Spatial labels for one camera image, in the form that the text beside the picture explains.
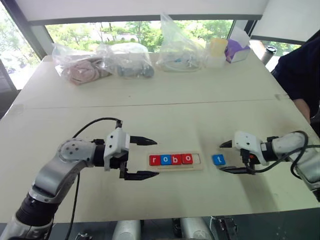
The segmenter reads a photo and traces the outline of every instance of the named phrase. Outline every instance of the metal bracket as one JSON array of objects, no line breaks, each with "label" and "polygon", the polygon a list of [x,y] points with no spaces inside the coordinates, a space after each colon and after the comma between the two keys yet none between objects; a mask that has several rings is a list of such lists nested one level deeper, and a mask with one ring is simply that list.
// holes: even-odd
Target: metal bracket
[{"label": "metal bracket", "polygon": [[78,235],[75,237],[75,240],[93,240],[92,236],[89,236],[87,233],[78,233]]},{"label": "metal bracket", "polygon": [[238,226],[231,217],[211,217],[210,229],[219,240],[238,240]]}]

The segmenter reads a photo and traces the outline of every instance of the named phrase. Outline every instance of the window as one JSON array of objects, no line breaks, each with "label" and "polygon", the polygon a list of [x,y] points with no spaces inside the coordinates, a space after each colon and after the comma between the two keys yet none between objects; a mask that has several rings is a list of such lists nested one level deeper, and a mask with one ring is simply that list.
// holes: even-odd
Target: window
[{"label": "window", "polygon": [[259,59],[262,58],[265,49],[267,46],[272,46],[276,48],[275,55],[270,59],[270,61],[266,64],[266,68],[271,72],[275,66],[278,64],[278,60],[281,56],[284,56],[293,50],[298,49],[301,45],[298,44],[290,44],[278,41],[259,41],[259,40],[250,40],[250,45],[254,53],[257,55]]},{"label": "window", "polygon": [[22,89],[40,59],[0,3],[0,59],[15,87]]},{"label": "window", "polygon": [[[232,20],[175,21],[184,33],[204,45],[211,38],[226,38]],[[73,49],[94,51],[101,43],[141,43],[149,52],[158,52],[163,42],[160,21],[121,21],[46,25],[55,43]]]}]

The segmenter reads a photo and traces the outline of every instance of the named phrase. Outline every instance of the floor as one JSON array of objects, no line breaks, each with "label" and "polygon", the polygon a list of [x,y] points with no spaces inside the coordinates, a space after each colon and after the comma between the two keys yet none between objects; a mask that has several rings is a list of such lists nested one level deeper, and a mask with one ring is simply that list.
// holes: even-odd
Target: floor
[{"label": "floor", "polygon": [[[245,214],[232,216],[238,226],[239,240],[319,240],[320,208],[286,212]],[[204,217],[209,224],[210,217]],[[68,230],[68,223],[57,223],[52,229],[50,240],[63,240]],[[75,223],[70,240],[76,235],[87,233],[93,240],[111,240],[116,222],[81,222]],[[0,223],[0,233],[5,228]],[[145,220],[142,240],[173,239],[171,219]]]}]

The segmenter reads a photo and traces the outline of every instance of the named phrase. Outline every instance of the white wall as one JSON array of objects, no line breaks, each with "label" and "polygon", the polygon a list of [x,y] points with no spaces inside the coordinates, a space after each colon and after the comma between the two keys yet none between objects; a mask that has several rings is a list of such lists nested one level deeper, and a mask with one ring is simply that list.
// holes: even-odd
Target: white wall
[{"label": "white wall", "polygon": [[269,0],[252,35],[306,41],[320,29],[320,0]]},{"label": "white wall", "polygon": [[167,14],[262,15],[268,0],[16,0],[28,21]]}]

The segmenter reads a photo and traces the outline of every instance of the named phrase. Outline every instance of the person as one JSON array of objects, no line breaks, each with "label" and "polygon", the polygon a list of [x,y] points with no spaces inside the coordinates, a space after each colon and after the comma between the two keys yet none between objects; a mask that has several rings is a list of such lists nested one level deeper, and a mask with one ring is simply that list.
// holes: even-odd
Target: person
[{"label": "person", "polygon": [[320,104],[320,31],[280,57],[271,73],[310,123]]}]

